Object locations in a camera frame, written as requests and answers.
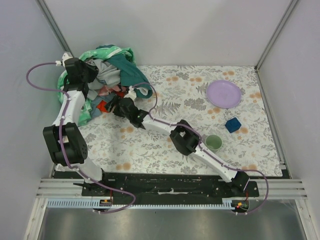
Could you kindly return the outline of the orange shorts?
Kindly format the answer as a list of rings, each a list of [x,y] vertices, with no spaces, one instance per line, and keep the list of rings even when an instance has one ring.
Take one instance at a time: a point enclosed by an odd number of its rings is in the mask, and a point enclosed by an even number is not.
[[[115,110],[117,104],[124,96],[124,92],[112,92],[108,95],[98,95],[98,105],[96,108],[103,113],[111,113]]]

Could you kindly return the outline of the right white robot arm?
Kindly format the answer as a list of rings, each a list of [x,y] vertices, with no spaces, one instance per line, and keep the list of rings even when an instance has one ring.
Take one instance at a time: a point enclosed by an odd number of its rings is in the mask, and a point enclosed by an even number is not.
[[[250,177],[241,169],[231,167],[227,162],[213,153],[202,141],[201,135],[196,132],[185,120],[177,123],[155,119],[145,110],[138,109],[129,97],[120,98],[115,103],[113,113],[128,121],[136,128],[156,131],[169,136],[176,150],[184,156],[198,158],[213,169],[223,181],[232,189],[245,192]]]

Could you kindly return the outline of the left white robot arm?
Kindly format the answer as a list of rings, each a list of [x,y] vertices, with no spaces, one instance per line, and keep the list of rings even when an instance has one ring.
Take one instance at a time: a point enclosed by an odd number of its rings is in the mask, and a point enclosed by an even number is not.
[[[88,84],[95,80],[98,69],[66,53],[62,65],[67,73],[60,91],[63,103],[53,124],[43,129],[43,137],[54,164],[77,172],[87,183],[99,182],[103,179],[103,170],[88,158],[88,146],[78,128]]]

